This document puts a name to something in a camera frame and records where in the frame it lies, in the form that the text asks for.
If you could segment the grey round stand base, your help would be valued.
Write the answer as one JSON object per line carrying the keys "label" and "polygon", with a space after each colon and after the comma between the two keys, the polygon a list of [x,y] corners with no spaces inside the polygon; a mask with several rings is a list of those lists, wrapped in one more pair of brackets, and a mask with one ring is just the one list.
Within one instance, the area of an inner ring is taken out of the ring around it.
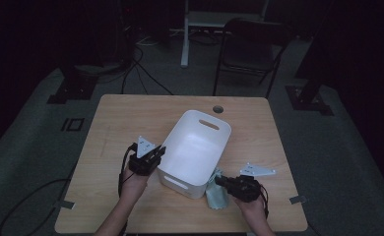
{"label": "grey round stand base", "polygon": [[106,75],[106,74],[111,74],[114,71],[117,71],[119,69],[118,65],[109,65],[109,66],[94,66],[94,65],[77,65],[76,69],[87,75]]}

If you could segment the white plastic storage bin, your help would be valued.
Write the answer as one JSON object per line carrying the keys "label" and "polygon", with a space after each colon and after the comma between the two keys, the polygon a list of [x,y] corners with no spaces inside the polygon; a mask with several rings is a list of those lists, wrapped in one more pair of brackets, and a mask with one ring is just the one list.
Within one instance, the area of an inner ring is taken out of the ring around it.
{"label": "white plastic storage bin", "polygon": [[231,134],[229,124],[198,110],[187,110],[163,142],[160,182],[190,199],[204,196],[208,181]]}

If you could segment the black folding chair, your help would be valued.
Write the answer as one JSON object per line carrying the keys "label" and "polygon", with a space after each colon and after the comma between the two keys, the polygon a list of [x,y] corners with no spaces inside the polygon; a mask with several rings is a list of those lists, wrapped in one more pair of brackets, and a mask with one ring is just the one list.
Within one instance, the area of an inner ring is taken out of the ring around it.
{"label": "black folding chair", "polygon": [[271,74],[265,97],[270,96],[282,55],[292,41],[291,29],[281,23],[234,18],[223,27],[212,96],[217,94],[220,72],[260,75],[259,84]]}

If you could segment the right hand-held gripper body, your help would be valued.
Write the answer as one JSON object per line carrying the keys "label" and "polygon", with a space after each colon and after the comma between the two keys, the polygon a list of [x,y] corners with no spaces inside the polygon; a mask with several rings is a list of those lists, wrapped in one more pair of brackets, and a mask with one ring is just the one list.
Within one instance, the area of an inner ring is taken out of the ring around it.
{"label": "right hand-held gripper body", "polygon": [[259,197],[266,202],[269,199],[267,190],[256,177],[275,174],[275,169],[247,162],[239,170],[239,176],[228,178],[227,192],[243,202],[253,202]]}

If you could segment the white metal table frame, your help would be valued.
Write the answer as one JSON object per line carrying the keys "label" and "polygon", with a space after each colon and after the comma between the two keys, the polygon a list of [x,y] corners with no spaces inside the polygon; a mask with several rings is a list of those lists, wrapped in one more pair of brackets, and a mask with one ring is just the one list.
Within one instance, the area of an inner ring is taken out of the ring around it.
{"label": "white metal table frame", "polygon": [[189,9],[189,0],[184,0],[184,29],[183,46],[180,58],[180,67],[187,68],[189,65],[189,28],[222,28],[229,20],[233,18],[249,18],[251,20],[264,21],[270,0],[263,0],[263,5],[258,14],[244,13],[215,13],[191,11]]}

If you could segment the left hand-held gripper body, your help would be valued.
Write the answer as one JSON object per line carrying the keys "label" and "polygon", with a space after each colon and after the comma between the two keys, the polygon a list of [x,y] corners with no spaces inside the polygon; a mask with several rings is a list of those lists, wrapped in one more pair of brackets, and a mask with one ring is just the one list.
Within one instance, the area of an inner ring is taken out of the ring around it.
{"label": "left hand-held gripper body", "polygon": [[129,169],[141,176],[150,176],[160,164],[152,150],[157,146],[140,136],[136,143],[135,153],[129,158]]}

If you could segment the black stand with flat base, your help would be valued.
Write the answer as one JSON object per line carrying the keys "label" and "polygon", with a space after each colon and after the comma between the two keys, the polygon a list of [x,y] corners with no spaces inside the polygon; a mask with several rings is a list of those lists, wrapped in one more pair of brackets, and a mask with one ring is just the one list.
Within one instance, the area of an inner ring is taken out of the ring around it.
{"label": "black stand with flat base", "polygon": [[60,65],[64,79],[55,94],[48,99],[48,104],[65,104],[68,100],[89,100],[92,97],[98,76],[83,75],[74,65]]}
{"label": "black stand with flat base", "polygon": [[316,111],[323,116],[333,116],[334,113],[320,95],[320,88],[327,79],[329,70],[327,58],[321,47],[321,31],[327,22],[330,10],[335,0],[330,0],[312,43],[301,61],[296,74],[305,75],[307,83],[303,87],[286,86],[289,101],[294,110]]}

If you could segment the light blue cloth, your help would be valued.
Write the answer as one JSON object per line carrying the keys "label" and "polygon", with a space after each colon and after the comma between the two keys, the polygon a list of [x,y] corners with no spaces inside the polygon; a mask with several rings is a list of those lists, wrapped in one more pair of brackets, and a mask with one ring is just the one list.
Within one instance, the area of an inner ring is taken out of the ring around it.
{"label": "light blue cloth", "polygon": [[222,174],[223,171],[216,167],[208,181],[206,198],[208,206],[211,209],[222,209],[228,206],[228,195],[225,188],[218,185],[215,181],[215,179],[221,177]]}

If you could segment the person's left hand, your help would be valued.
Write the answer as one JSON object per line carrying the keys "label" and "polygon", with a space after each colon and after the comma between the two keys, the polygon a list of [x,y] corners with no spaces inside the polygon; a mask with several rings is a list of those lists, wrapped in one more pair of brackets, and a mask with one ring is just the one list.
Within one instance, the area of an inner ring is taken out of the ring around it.
{"label": "person's left hand", "polygon": [[139,199],[148,186],[148,176],[141,176],[128,167],[123,171],[120,197],[123,199]]}

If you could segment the person's right hand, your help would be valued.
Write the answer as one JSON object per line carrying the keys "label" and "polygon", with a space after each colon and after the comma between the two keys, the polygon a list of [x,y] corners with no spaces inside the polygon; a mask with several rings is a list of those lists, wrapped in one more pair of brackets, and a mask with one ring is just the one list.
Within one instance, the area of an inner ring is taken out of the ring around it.
{"label": "person's right hand", "polygon": [[246,219],[266,218],[265,202],[261,196],[259,196],[255,201],[249,203],[246,203],[238,198],[234,198],[234,202],[237,204]]}

